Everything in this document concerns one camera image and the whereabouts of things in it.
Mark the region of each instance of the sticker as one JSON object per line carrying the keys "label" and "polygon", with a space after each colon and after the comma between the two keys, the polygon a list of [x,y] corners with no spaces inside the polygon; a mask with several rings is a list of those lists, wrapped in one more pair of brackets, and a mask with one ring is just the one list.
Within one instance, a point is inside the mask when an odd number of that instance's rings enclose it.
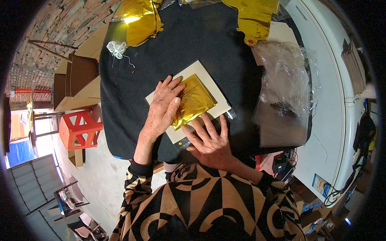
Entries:
{"label": "sticker", "polygon": [[314,175],[314,180],[312,182],[312,186],[322,194],[323,197],[327,197],[328,192],[331,189],[331,184],[326,182],[323,178],[319,177],[316,173]]}

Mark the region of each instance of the red plastic stool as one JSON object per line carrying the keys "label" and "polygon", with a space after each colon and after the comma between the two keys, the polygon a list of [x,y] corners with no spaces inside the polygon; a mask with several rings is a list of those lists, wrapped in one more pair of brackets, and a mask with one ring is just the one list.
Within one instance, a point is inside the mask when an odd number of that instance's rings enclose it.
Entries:
{"label": "red plastic stool", "polygon": [[[102,122],[95,122],[91,119],[88,113],[91,110],[84,110],[63,115],[59,125],[59,136],[67,150],[79,150],[90,147],[97,147],[97,140],[94,140],[97,131],[103,130]],[[70,117],[76,116],[75,125],[72,124]],[[85,124],[80,125],[80,120],[84,119]],[[83,138],[83,134],[87,133],[87,140]],[[75,138],[80,143],[80,146],[75,146]]]}

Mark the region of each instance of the chest freezer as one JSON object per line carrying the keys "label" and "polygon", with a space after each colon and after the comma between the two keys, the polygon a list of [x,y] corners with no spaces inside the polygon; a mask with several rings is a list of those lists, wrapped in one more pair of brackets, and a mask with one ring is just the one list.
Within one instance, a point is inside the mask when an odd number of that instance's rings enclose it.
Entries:
{"label": "chest freezer", "polygon": [[285,9],[295,22],[304,46],[317,53],[322,88],[312,113],[311,136],[297,151],[299,160],[294,175],[324,202],[333,189],[345,186],[353,172],[356,161],[353,143],[364,114],[364,99],[358,90],[358,86],[365,85],[364,68],[357,49],[353,48],[360,76],[354,78],[349,73],[352,69],[346,66],[342,53],[345,42],[354,43],[338,17],[323,3],[290,0]]}

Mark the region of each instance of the brick wall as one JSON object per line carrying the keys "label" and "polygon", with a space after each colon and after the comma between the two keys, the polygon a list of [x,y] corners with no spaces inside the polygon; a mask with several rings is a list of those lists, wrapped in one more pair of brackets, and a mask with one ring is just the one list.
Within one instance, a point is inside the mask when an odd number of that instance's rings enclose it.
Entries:
{"label": "brick wall", "polygon": [[[51,89],[61,59],[27,45],[28,40],[58,42],[79,47],[95,30],[108,23],[121,0],[49,0],[33,19],[19,43],[8,73],[7,94],[15,88]],[[68,57],[74,48],[39,44]],[[16,94],[11,103],[26,102]],[[35,94],[34,101],[50,101],[49,94]]]}

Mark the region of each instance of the hand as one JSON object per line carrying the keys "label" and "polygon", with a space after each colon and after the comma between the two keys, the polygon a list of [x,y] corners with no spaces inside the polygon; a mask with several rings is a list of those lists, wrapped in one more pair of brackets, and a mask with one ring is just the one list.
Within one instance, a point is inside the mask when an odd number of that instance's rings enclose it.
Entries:
{"label": "hand", "polygon": [[154,92],[153,102],[147,120],[141,134],[150,141],[155,140],[171,125],[173,116],[176,113],[181,99],[177,97],[185,88],[185,84],[178,85],[182,81],[182,76],[172,80],[168,76],[164,82],[159,82]]}
{"label": "hand", "polygon": [[207,131],[210,135],[205,132],[204,128],[194,119],[191,121],[194,129],[196,130],[197,135],[202,139],[202,141],[195,136],[192,132],[189,131],[189,128],[182,126],[182,130],[188,140],[194,145],[194,147],[188,147],[187,150],[196,157],[201,164],[220,169],[226,172],[231,172],[236,166],[241,164],[241,162],[235,158],[231,151],[228,141],[228,126],[225,116],[220,116],[221,122],[221,134],[218,135],[215,127],[212,122],[209,120],[209,117],[206,113],[201,115],[202,120],[207,127]]}

